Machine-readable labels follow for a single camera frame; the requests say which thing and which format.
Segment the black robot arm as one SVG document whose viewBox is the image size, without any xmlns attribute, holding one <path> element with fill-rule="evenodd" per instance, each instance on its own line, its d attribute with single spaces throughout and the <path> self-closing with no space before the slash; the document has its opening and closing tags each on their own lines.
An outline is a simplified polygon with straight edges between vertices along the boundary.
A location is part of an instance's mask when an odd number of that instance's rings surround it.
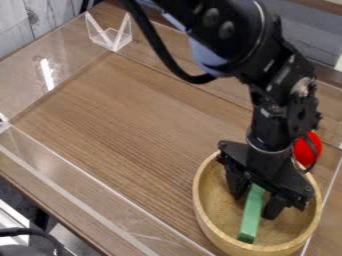
<svg viewBox="0 0 342 256">
<path fill-rule="evenodd" d="M 193 84 L 234 77 L 249 86 L 253 119 L 246 141 L 222 140 L 218 161 L 230 192 L 241 197 L 252 184 L 270 192 L 264 217 L 285 208 L 304 210 L 316 190 L 298 168 L 294 143 L 308 141 L 322 114 L 313 65 L 285 39 L 281 17 L 260 0 L 153 0 L 165 17 L 189 36 L 201 75 L 175 62 L 138 0 L 122 0 L 170 71 Z"/>
</svg>

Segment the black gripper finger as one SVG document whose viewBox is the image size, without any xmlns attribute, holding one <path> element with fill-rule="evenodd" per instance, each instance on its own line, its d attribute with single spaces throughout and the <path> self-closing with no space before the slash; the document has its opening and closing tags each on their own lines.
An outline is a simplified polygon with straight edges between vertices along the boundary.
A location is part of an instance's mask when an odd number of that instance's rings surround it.
<svg viewBox="0 0 342 256">
<path fill-rule="evenodd" d="M 288 198 L 281 193 L 274 193 L 264 209 L 262 216 L 268 220 L 274 220 L 280 216 L 282 210 L 286 207 L 288 207 Z"/>
<path fill-rule="evenodd" d="M 245 170 L 234 164 L 228 164 L 225 169 L 230 193 L 236 199 L 240 199 L 250 186 L 250 180 L 245 176 Z"/>
</svg>

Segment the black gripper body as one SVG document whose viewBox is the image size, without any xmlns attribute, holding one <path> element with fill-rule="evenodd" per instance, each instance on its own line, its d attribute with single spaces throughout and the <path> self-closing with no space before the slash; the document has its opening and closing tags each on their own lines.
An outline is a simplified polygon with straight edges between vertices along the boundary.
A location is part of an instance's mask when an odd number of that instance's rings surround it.
<svg viewBox="0 0 342 256">
<path fill-rule="evenodd" d="M 217 161 L 226 166 L 234 164 L 245 170 L 250 184 L 256 183 L 266 191 L 281 193 L 288 198 L 288 207 L 304 211 L 314 198 L 314 188 L 306 177 L 314 165 L 301 167 L 293 149 L 265 151 L 250 142 L 229 140 L 218 142 L 220 155 Z"/>
</svg>

